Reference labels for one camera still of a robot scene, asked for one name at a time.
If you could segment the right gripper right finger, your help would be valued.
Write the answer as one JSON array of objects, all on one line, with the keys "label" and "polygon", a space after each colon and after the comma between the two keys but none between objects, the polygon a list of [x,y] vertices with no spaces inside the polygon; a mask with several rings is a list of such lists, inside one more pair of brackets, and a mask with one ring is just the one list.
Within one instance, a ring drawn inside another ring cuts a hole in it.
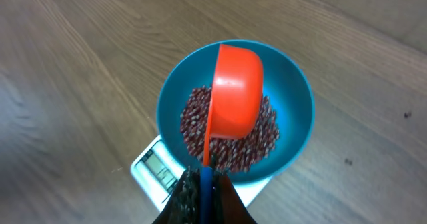
[{"label": "right gripper right finger", "polygon": [[256,224],[226,173],[216,173],[213,184],[213,223]]}]

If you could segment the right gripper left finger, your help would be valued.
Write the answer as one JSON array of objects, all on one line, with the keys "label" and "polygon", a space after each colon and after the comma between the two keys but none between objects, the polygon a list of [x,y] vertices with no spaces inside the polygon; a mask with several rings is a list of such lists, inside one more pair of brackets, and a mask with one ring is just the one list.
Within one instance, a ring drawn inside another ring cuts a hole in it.
[{"label": "right gripper left finger", "polygon": [[153,224],[198,224],[200,170],[186,169]]}]

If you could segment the red scoop blue handle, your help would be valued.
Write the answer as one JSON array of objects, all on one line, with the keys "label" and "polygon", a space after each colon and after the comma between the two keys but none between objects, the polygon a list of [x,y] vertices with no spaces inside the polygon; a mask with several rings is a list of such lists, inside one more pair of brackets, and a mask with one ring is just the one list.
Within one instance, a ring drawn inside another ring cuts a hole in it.
[{"label": "red scoop blue handle", "polygon": [[200,219],[210,222],[212,179],[210,139],[240,139],[255,126],[262,98],[264,71],[261,59],[253,51],[221,44],[216,68],[203,146],[200,176]]}]

